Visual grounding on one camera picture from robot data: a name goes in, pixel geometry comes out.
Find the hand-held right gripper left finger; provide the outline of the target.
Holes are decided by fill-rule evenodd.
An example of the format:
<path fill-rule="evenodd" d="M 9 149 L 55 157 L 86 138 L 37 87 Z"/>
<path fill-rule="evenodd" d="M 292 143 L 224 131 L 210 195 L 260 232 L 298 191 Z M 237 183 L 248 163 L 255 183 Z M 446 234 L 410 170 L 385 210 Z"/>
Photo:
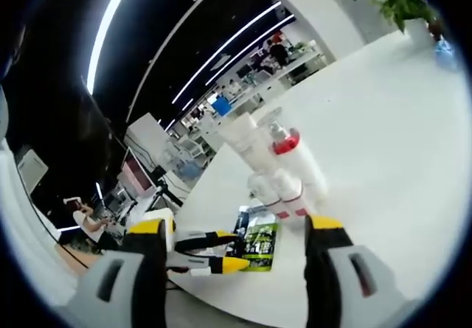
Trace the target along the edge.
<path fill-rule="evenodd" d="M 102 255 L 68 302 L 73 327 L 166 327 L 166 223 L 131 227 L 117 251 Z"/>

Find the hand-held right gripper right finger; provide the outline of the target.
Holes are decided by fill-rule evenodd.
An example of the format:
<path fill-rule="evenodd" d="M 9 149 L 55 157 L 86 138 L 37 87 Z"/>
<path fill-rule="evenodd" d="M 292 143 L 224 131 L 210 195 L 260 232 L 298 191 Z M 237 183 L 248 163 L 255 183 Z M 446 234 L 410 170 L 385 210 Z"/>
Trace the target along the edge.
<path fill-rule="evenodd" d="M 307 327 L 401 327 L 417 308 L 393 271 L 332 217 L 305 218 Z"/>

